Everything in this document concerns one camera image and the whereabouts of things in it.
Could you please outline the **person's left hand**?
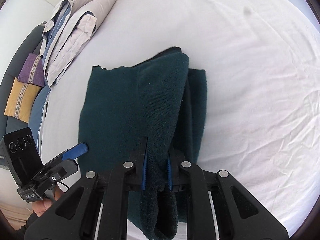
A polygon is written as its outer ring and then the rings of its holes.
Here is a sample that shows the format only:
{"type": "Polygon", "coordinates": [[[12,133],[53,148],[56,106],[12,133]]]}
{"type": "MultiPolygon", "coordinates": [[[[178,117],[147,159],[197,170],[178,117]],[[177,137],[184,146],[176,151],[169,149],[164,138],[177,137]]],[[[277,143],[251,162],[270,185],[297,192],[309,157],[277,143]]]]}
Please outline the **person's left hand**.
{"type": "MultiPolygon", "coordinates": [[[[63,194],[64,192],[60,189],[60,187],[56,186],[54,193],[55,200],[58,200],[63,194]]],[[[53,202],[50,199],[33,202],[33,212],[37,215],[37,217],[41,217],[52,206],[52,204],[53,202]]]]}

